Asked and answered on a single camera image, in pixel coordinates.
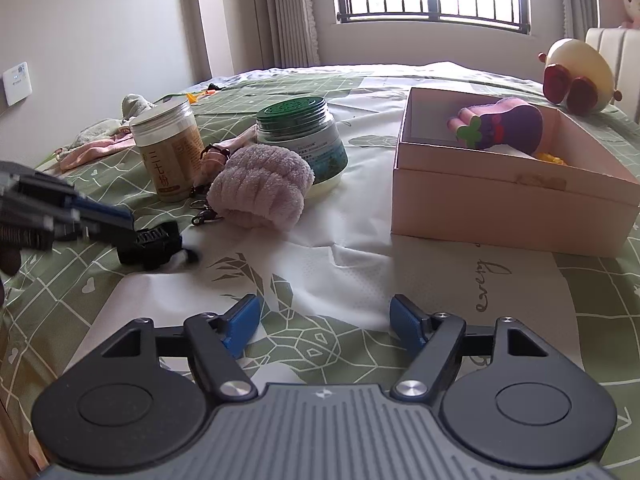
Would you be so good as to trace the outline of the clear jar beige lid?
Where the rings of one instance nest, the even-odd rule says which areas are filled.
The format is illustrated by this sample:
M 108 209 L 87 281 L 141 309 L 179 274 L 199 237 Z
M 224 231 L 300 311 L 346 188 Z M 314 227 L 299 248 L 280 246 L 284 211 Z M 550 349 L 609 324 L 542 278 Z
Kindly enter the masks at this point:
M 129 127 L 160 200 L 187 198 L 200 173 L 204 150 L 188 98 L 158 104 L 131 119 Z

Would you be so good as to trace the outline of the yellow item in box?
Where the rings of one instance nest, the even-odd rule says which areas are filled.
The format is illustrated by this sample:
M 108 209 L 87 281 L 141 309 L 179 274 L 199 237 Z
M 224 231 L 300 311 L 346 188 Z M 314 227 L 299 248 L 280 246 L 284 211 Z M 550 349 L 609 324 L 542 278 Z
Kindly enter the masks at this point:
M 549 153 L 537 153 L 535 158 L 541 160 L 542 162 L 550 162 L 550 164 L 565 166 L 566 162 L 561 157 L 554 156 Z

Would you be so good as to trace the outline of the cream padded headboard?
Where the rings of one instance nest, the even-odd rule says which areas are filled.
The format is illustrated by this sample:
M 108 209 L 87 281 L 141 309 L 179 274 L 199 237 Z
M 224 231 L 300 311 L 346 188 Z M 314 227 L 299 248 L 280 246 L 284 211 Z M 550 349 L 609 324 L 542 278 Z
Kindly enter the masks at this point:
M 617 103 L 634 122 L 639 122 L 640 32 L 630 28 L 590 28 L 586 43 L 599 51 L 611 67 L 623 99 Z

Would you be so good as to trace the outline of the pink plaid plush keychain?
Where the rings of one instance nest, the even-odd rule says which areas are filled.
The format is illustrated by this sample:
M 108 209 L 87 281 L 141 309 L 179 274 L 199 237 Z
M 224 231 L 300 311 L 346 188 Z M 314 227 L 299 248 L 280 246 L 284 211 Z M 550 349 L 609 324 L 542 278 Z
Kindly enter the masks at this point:
M 191 220 L 194 226 L 201 226 L 204 223 L 220 219 L 216 211 L 209 206 L 206 198 L 207 193 L 218 174 L 224 170 L 231 155 L 240 148 L 254 143 L 256 136 L 255 127 L 250 126 L 250 128 L 247 128 L 234 138 L 207 144 L 204 150 L 201 151 L 200 173 L 194 178 L 190 192 L 190 199 L 192 200 L 190 207 L 198 211 Z

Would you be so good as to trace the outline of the white wall switch panel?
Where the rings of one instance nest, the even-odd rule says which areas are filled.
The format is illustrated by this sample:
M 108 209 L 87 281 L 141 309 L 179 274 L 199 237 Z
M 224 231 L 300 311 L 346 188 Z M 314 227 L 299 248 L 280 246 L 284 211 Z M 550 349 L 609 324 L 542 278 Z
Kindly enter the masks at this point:
M 13 106 L 32 95 L 28 64 L 21 62 L 2 74 L 6 105 Z

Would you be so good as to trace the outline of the jar with green lid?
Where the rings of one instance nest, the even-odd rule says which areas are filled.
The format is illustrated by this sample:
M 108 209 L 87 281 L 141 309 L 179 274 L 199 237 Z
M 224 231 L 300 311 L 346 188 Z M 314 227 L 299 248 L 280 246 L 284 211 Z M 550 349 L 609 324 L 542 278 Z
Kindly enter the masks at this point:
M 321 96 L 271 104 L 256 115 L 257 141 L 293 151 L 314 172 L 307 197 L 330 192 L 341 181 L 348 156 L 328 103 Z

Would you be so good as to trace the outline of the grey white sock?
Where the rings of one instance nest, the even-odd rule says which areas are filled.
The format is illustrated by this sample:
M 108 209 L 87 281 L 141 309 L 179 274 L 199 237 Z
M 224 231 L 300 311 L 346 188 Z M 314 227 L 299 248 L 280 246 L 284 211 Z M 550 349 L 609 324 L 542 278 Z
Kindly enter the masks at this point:
M 122 99 L 122 120 L 129 122 L 147 110 L 152 110 L 154 106 L 154 103 L 140 96 L 140 94 L 129 93 Z

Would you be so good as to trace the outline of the pink cloth on bed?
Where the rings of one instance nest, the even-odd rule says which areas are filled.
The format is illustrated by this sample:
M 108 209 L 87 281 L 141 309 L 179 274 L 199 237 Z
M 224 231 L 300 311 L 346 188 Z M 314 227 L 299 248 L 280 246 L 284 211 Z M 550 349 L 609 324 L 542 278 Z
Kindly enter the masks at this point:
M 58 155 L 58 170 L 64 172 L 87 165 L 89 162 L 133 148 L 134 136 L 131 133 L 116 134 L 109 138 L 92 140 L 73 148 L 66 154 Z

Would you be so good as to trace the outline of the cream round plush toy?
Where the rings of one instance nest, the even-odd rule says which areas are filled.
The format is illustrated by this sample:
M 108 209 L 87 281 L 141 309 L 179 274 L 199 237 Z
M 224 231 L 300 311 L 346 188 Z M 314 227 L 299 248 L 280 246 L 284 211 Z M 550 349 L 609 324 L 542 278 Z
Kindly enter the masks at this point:
M 561 39 L 547 53 L 540 52 L 538 60 L 544 64 L 544 97 L 555 105 L 564 105 L 570 114 L 597 113 L 623 99 L 611 67 L 590 44 Z

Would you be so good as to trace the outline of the orange small toy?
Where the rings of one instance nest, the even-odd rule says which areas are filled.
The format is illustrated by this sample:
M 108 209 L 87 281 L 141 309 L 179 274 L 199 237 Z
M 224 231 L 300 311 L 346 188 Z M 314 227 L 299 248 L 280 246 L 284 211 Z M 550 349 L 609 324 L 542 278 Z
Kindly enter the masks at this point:
M 212 96 L 216 93 L 216 90 L 202 90 L 200 92 L 188 92 L 186 94 L 186 98 L 188 99 L 190 104 L 197 103 L 199 100 L 205 99 L 208 96 Z

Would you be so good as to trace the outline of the black hair claw clip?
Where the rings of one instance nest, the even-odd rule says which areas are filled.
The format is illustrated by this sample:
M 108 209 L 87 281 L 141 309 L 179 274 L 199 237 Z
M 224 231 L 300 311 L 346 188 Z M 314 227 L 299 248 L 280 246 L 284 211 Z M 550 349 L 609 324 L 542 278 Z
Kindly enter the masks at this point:
M 179 252 L 186 255 L 186 263 L 200 261 L 200 255 L 183 245 L 182 235 L 176 220 L 165 221 L 149 229 L 141 229 L 134 237 L 116 247 L 122 266 L 136 266 L 145 271 L 154 271 L 166 264 Z

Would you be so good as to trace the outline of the pink cardboard box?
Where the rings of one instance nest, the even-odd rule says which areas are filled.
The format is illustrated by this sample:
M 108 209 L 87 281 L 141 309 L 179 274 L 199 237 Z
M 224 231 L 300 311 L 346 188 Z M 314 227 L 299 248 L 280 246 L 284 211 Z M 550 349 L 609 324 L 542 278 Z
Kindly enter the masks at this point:
M 541 105 L 539 149 L 562 162 L 466 148 L 447 127 L 494 96 L 414 87 L 393 169 L 397 235 L 614 258 L 639 214 L 639 182 L 578 119 Z

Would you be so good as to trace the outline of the grey curtain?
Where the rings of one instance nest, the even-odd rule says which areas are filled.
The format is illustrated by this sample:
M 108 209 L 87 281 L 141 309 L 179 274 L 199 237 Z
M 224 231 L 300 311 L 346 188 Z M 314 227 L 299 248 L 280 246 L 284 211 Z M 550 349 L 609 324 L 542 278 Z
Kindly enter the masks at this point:
M 319 41 L 312 0 L 254 0 L 266 67 L 318 66 Z

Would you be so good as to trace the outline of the pink fluffy wristband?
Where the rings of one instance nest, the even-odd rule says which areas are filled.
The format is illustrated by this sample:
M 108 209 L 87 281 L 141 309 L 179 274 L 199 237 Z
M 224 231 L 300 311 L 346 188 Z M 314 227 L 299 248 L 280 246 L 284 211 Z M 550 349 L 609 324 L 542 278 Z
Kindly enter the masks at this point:
M 288 231 L 303 213 L 314 172 L 299 154 L 266 144 L 234 152 L 206 195 L 224 220 L 245 229 Z

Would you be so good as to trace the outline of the purple eggplant plush toy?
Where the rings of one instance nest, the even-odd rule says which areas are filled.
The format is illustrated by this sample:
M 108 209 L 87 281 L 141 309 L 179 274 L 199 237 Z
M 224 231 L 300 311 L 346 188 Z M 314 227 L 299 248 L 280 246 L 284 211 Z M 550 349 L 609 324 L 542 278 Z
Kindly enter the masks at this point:
M 506 145 L 527 155 L 539 148 L 544 118 L 536 106 L 520 98 L 505 98 L 485 105 L 462 107 L 447 122 L 464 148 L 486 150 Z

